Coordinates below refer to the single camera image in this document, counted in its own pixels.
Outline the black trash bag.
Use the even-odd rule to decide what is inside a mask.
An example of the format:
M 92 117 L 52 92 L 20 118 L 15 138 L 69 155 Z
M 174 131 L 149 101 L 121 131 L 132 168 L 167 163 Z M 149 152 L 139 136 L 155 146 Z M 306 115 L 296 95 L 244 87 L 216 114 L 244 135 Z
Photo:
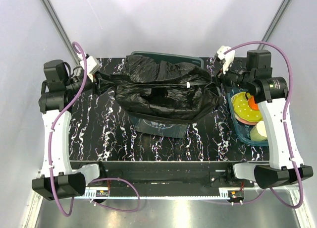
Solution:
M 209 72 L 189 63 L 125 58 L 119 74 L 96 73 L 97 93 L 115 90 L 130 115 L 161 123 L 194 123 L 219 106 L 220 93 Z

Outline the dark green trash bin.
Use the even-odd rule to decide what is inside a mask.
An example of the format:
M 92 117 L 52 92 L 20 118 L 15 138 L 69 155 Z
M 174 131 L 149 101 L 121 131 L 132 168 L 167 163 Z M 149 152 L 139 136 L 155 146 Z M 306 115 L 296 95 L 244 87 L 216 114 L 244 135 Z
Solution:
M 160 62 L 162 60 L 172 64 L 188 62 L 196 66 L 199 66 L 201 68 L 204 67 L 204 61 L 200 57 L 190 57 L 190 56 L 154 53 L 154 52 L 142 52 L 142 51 L 134 51 L 131 53 L 131 55 L 147 56 L 154 59 L 156 62 Z M 172 124 L 166 124 L 166 123 L 160 123 L 160 122 L 154 122 L 154 121 L 142 119 L 132 114 L 128 114 L 128 115 L 136 131 L 144 133 L 144 134 L 182 139 L 185 136 L 185 133 L 189 127 L 189 124 L 172 125 Z

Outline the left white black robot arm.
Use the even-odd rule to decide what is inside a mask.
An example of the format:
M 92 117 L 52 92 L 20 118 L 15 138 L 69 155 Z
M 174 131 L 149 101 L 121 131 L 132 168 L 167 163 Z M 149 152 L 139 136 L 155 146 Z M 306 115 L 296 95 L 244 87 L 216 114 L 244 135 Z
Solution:
M 88 91 L 93 88 L 90 79 L 70 75 L 70 66 L 61 59 L 44 64 L 45 81 L 42 82 L 39 107 L 45 128 L 44 159 L 40 178 L 32 180 L 32 189 L 45 199 L 52 201 L 82 196 L 86 186 L 106 183 L 107 174 L 99 164 L 84 165 L 73 170 L 69 160 L 69 126 L 72 107 L 81 85 Z

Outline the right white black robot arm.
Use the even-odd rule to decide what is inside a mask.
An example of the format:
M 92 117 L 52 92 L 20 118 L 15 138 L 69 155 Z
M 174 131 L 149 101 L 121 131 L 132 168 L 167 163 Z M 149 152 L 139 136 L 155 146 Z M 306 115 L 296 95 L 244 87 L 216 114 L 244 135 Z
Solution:
M 226 90 L 240 88 L 255 98 L 264 119 L 269 146 L 269 163 L 237 163 L 225 174 L 229 186 L 237 186 L 243 179 L 256 182 L 260 188 L 299 183 L 313 176 L 313 168 L 304 164 L 297 149 L 289 109 L 285 105 L 290 96 L 290 84 L 282 77 L 272 76 L 271 53 L 268 50 L 247 52 L 246 69 L 230 69 L 235 51 L 221 46 L 216 59 L 221 63 L 217 80 Z

